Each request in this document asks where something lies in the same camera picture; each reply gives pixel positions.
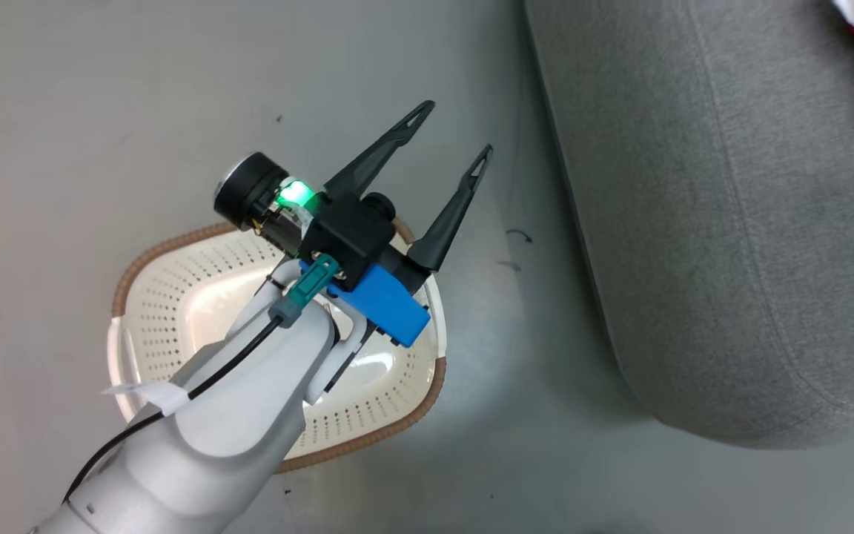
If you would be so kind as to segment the left gripper with motor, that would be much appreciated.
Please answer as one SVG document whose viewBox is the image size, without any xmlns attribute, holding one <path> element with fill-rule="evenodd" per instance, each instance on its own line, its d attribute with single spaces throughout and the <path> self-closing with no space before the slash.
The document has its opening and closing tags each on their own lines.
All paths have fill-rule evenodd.
<svg viewBox="0 0 854 534">
<path fill-rule="evenodd" d="M 491 145 L 479 152 L 427 232 L 411 245 L 410 260 L 391 244 L 397 233 L 394 204 L 379 193 L 363 196 L 394 152 L 417 134 L 434 106 L 431 100 L 421 102 L 304 204 L 313 219 L 305 236 L 289 243 L 289 253 L 308 263 L 313 263 L 316 253 L 334 257 L 342 272 L 336 284 L 347 291 L 358 288 L 375 265 L 396 277 L 409 294 L 423 287 L 427 271 L 440 270 L 494 155 Z M 262 232 L 279 217 L 271 204 L 278 202 L 282 181 L 288 177 L 263 153 L 251 154 L 218 186 L 214 210 L 241 230 Z"/>
</svg>

